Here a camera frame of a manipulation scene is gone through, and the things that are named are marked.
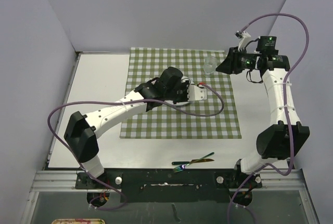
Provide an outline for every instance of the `knife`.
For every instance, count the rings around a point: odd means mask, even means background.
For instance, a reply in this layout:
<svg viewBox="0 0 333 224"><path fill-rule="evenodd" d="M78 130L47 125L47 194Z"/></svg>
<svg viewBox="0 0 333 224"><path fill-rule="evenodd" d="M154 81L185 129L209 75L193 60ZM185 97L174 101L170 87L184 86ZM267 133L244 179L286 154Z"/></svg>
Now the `knife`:
<svg viewBox="0 0 333 224"><path fill-rule="evenodd" d="M187 162L172 162L172 165L182 165L182 164L188 164L191 162L194 162L196 159L193 159L192 161L187 161ZM200 161L197 161L197 163L204 163L204 162L213 162L213 159L207 158L207 159L202 159Z"/></svg>

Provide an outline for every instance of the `black bracket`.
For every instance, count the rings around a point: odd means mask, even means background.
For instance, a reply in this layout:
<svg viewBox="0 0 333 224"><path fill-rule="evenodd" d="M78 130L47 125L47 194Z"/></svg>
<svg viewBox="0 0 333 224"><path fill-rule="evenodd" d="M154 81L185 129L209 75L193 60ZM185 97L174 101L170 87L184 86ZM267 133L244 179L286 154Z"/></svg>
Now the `black bracket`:
<svg viewBox="0 0 333 224"><path fill-rule="evenodd" d="M122 178L117 185L115 179ZM251 178L243 188L261 188ZM236 189L243 177L235 169L187 169L174 173L172 169L105 169L98 179L121 189L129 202L229 202L229 189ZM82 172L78 173L76 189L105 189Z"/></svg>
<svg viewBox="0 0 333 224"><path fill-rule="evenodd" d="M310 135L310 129L300 122L292 125L294 155L296 155ZM290 157L290 138L288 125L282 121L273 124L258 135L257 151L263 159L278 158L284 160Z"/></svg>

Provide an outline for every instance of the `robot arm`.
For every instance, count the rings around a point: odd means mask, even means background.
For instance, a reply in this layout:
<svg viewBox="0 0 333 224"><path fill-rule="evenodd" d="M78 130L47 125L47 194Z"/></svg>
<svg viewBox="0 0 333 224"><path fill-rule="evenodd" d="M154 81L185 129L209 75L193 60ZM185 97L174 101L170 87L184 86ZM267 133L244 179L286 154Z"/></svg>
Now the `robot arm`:
<svg viewBox="0 0 333 224"><path fill-rule="evenodd" d="M123 120L161 105L156 102L129 103L144 99L171 100L174 104L192 102L207 99L207 90L196 86L180 70L169 67L160 77L140 84L117 101L122 105L105 107L85 115L73 113L65 131L65 140L92 176L97 178L104 173L98 157L97 139Z"/></svg>
<svg viewBox="0 0 333 224"><path fill-rule="evenodd" d="M239 37L246 39L248 34L246 33L245 36L239 35ZM270 103L270 126L258 135L256 148L246 158L240 160L241 172L251 174L266 163L274 163L290 157L290 138L285 115L286 106L291 120L295 155L309 137L310 130L307 126L302 126L297 116L289 79L286 80L287 105L284 105L283 84L284 78L290 70L290 65L288 57L278 55L278 50L275 50L276 37L261 36L256 54L248 54L245 49L242 49L244 42L248 43L248 39L245 41L243 39L240 42L240 48L229 49L227 58L216 70L226 74L239 74L245 69L252 71L257 65L257 70L260 71L260 76L265 85Z"/></svg>

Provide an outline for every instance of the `white table surface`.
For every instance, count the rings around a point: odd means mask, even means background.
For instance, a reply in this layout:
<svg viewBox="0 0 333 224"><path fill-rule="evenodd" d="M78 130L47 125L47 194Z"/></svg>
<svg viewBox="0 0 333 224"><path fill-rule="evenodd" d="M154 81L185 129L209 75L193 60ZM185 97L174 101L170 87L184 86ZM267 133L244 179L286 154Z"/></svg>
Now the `white table surface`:
<svg viewBox="0 0 333 224"><path fill-rule="evenodd" d="M130 55L82 54L68 102L116 101L124 96ZM121 139L121 124L98 139L99 157L106 168L171 168L172 161L198 159L210 152L215 162L193 164L192 168L233 168L238 159L255 149L257 135L270 123L267 94L263 84L251 84L245 72L231 75L241 139ZM63 137L68 119L75 111L82 114L103 106L79 105L65 108L59 136ZM286 161L275 163L287 168ZM73 155L56 141L50 168L78 168Z"/></svg>

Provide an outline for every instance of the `screw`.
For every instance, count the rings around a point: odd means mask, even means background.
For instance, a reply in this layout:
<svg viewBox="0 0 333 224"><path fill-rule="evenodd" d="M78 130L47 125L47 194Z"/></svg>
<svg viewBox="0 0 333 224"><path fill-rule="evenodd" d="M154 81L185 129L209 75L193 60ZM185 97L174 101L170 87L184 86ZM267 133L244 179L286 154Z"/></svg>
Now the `screw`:
<svg viewBox="0 0 333 224"><path fill-rule="evenodd" d="M222 176L218 176L217 179L216 179L216 181L217 181L219 184L222 184L223 181L224 181L224 179L223 179Z"/></svg>
<svg viewBox="0 0 333 224"><path fill-rule="evenodd" d="M260 176L257 176L257 177L255 178L255 182L256 182L256 183L261 183L261 178L260 178Z"/></svg>
<svg viewBox="0 0 333 224"><path fill-rule="evenodd" d="M116 183L117 185L121 184L122 181L123 181L123 179L122 179L120 176L118 176L118 177L115 179L115 183Z"/></svg>

